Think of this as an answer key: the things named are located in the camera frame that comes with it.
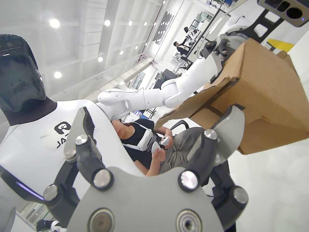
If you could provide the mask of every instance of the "white robotic arm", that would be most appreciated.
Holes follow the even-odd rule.
[[[117,120],[131,111],[159,106],[176,107],[207,82],[213,82],[222,71],[223,62],[248,38],[244,35],[221,34],[216,41],[206,43],[202,57],[197,59],[181,77],[165,81],[161,89],[120,90],[108,89],[98,95],[98,106],[107,117]]]

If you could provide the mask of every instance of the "ceiling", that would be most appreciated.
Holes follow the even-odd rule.
[[[29,43],[48,97],[74,100],[137,64],[156,32],[154,22],[165,12],[163,1],[1,0],[0,33]],[[60,27],[52,28],[51,19],[59,20]],[[55,78],[55,72],[62,76]],[[1,113],[0,125],[5,120]]]

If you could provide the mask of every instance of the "red pipe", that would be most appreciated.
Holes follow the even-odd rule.
[[[158,14],[157,14],[157,17],[156,17],[155,20],[154,20],[155,22],[157,22],[157,18],[159,17],[159,14],[160,14],[160,11],[161,11],[162,7],[163,7],[163,4],[161,5],[160,10],[159,10],[159,12],[158,12]],[[149,44],[149,43],[148,43],[148,39],[149,39],[149,37],[150,37],[150,35],[151,35],[151,32],[152,32],[152,30],[153,30],[153,27],[154,27],[154,25],[152,25],[152,28],[151,28],[151,30],[150,30],[150,33],[149,33],[149,35],[148,35],[148,37],[147,37],[147,40],[146,40],[147,45]]]

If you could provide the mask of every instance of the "yellow object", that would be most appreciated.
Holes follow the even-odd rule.
[[[267,42],[274,46],[276,49],[285,51],[285,52],[289,52],[291,50],[291,48],[294,47],[294,44],[292,43],[288,43],[288,42],[282,42],[282,41],[278,41],[278,40],[274,40],[274,39],[268,39]]]

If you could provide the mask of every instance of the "robot logo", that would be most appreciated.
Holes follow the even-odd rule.
[[[59,135],[63,135],[64,132],[63,130],[70,130],[71,129],[71,125],[65,121],[59,123],[58,125],[55,126],[55,131],[59,134]]]

